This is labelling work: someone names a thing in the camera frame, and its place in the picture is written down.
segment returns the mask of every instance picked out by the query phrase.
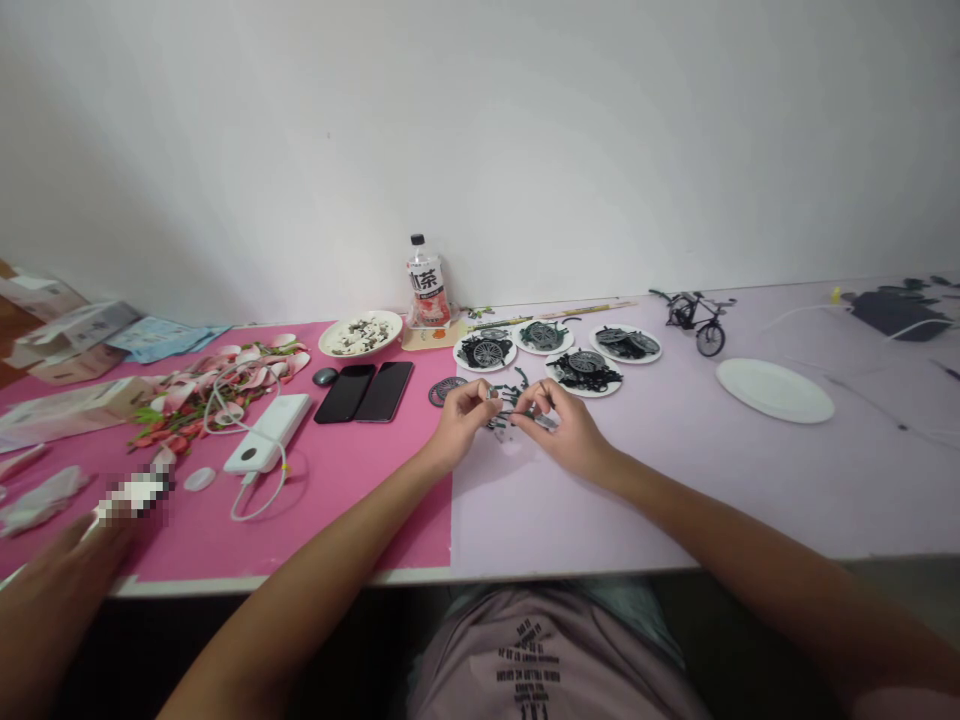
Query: person's left hand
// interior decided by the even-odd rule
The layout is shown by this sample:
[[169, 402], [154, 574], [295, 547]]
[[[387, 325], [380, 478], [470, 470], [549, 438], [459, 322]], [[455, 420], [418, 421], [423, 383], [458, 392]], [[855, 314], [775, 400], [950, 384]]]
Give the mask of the person's left hand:
[[444, 475], [463, 460], [477, 430], [503, 410], [503, 400], [496, 390], [492, 392], [492, 399], [487, 400], [489, 390], [490, 383], [486, 380], [474, 380], [447, 394], [437, 429], [422, 451]]
[[130, 550], [129, 507], [67, 527], [0, 590], [0, 718], [42, 717]]

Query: phone screen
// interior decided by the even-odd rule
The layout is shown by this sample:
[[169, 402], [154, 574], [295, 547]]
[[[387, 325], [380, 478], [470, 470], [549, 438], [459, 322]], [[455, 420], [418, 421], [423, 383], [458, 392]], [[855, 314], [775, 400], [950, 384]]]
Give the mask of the phone screen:
[[313, 416], [313, 421], [323, 424], [353, 420], [376, 371], [376, 365], [348, 365], [341, 370], [317, 414]]
[[413, 363], [384, 363], [373, 379], [370, 392], [360, 404], [357, 422], [390, 422], [397, 414]]

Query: bicycle model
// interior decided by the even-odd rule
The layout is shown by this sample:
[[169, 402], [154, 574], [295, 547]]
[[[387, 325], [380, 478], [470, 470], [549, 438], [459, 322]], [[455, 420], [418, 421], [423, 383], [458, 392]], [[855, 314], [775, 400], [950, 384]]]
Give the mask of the bicycle model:
[[[650, 290], [654, 295], [658, 295], [667, 301], [667, 325], [676, 325], [682, 330], [697, 330], [697, 350], [704, 357], [713, 357], [721, 350], [727, 342], [727, 334], [720, 327], [719, 317], [726, 315], [725, 308], [733, 307], [737, 304], [734, 298], [728, 302], [718, 302], [708, 300], [701, 292], [677, 293], [676, 295], [667, 295], [660, 290]], [[706, 320], [695, 320], [697, 308], [704, 308], [713, 317]]]

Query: blue paper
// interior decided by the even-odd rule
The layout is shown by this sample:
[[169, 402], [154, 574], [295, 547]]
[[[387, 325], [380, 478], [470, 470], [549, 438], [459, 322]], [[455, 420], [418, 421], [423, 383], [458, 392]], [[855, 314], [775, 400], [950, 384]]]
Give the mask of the blue paper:
[[192, 328], [161, 318], [145, 317], [112, 335], [106, 342], [129, 351], [128, 362], [146, 365], [171, 355], [200, 350], [229, 329], [229, 326]]

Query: white tissue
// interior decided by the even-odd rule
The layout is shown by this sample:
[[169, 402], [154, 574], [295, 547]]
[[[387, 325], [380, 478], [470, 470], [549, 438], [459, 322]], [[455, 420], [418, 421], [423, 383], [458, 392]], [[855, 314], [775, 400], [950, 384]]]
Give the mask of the white tissue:
[[79, 465], [73, 465], [48, 478], [40, 487], [21, 495], [10, 507], [0, 510], [3, 530], [0, 537], [10, 537], [24, 530], [41, 525], [70, 505], [90, 479]]

